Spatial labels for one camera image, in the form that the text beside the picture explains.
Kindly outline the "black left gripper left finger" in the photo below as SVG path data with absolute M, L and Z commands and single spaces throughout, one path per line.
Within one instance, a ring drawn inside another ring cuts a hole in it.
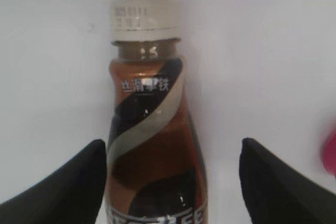
M 1 223 L 95 223 L 106 178 L 106 145 L 94 140 L 38 184 L 2 203 Z

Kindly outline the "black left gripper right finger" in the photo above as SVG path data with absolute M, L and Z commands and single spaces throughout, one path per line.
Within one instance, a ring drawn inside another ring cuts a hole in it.
M 253 138 L 242 141 L 239 179 L 252 223 L 335 223 L 335 194 Z

